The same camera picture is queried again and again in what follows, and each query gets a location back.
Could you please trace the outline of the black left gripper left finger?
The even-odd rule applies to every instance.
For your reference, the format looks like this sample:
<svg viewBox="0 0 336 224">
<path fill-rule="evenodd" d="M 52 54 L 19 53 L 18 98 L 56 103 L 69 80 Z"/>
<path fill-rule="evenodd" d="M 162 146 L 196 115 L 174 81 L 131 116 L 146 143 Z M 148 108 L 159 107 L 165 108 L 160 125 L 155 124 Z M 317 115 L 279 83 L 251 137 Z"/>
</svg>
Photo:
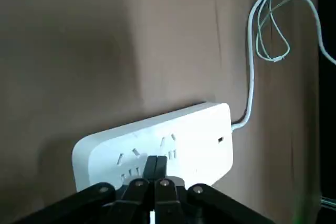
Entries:
<svg viewBox="0 0 336 224">
<path fill-rule="evenodd" d="M 141 177 L 115 189 L 101 182 L 17 220 L 17 223 L 150 223 L 154 211 L 157 157 Z"/>
</svg>

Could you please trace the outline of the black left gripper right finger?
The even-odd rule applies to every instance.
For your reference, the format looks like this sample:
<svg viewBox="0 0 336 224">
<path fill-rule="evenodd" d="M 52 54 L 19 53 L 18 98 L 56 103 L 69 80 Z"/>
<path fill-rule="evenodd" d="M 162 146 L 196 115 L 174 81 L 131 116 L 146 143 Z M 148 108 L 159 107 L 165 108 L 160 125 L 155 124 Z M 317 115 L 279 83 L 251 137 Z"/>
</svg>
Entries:
<svg viewBox="0 0 336 224">
<path fill-rule="evenodd" d="M 206 184 L 188 189 L 166 175 L 167 157 L 154 169 L 155 223 L 273 223 L 269 218 Z"/>
</svg>

